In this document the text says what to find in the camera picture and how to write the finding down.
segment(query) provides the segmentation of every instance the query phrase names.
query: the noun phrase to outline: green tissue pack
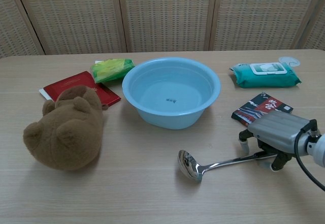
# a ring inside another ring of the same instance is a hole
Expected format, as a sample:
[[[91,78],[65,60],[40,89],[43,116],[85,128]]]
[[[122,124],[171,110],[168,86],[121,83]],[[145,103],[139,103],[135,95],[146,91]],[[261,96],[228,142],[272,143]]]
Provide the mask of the green tissue pack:
[[[242,88],[291,87],[301,83],[294,70],[286,63],[237,64],[230,68]]]
[[[124,78],[132,68],[134,64],[131,59],[109,59],[92,65],[91,71],[95,83],[103,83]]]

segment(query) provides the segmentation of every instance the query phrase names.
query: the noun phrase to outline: light blue basin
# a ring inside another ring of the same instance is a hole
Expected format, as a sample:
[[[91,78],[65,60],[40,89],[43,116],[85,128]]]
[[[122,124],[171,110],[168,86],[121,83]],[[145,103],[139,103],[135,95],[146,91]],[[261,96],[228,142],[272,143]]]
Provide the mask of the light blue basin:
[[[182,57],[163,57],[135,66],[125,76],[125,98],[148,123],[167,129],[194,124],[218,98],[218,76],[207,66]]]

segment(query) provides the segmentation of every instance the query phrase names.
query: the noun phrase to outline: teal wet wipes pack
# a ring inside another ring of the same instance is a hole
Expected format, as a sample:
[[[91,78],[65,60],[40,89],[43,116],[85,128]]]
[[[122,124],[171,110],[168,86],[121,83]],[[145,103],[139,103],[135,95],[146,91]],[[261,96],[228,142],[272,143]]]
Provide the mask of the teal wet wipes pack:
[[[301,83],[294,70],[286,63],[237,64],[230,68],[242,88],[291,87]]]

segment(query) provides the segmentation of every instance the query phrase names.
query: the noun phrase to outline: teddy bear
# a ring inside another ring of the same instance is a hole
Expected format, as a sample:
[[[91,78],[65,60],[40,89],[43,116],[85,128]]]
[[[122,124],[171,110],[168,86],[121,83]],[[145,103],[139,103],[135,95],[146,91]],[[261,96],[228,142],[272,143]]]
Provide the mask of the teddy bear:
[[[99,153],[107,107],[87,86],[68,88],[56,102],[44,103],[43,117],[25,128],[23,141],[32,156],[50,168],[82,168]]]

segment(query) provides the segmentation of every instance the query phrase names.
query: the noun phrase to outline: red book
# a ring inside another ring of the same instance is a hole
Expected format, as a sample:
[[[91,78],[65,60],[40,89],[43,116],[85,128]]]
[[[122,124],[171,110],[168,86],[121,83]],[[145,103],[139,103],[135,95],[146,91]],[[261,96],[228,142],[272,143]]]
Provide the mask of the red book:
[[[96,84],[91,74],[87,71],[65,78],[56,83],[52,83],[44,87],[44,91],[47,93],[47,95],[49,95],[49,97],[51,97],[52,100],[56,101],[64,90],[76,85],[85,85],[95,90],[101,99],[102,104],[104,105],[106,104],[111,106],[121,100],[120,96],[115,94],[110,89],[101,84]]]

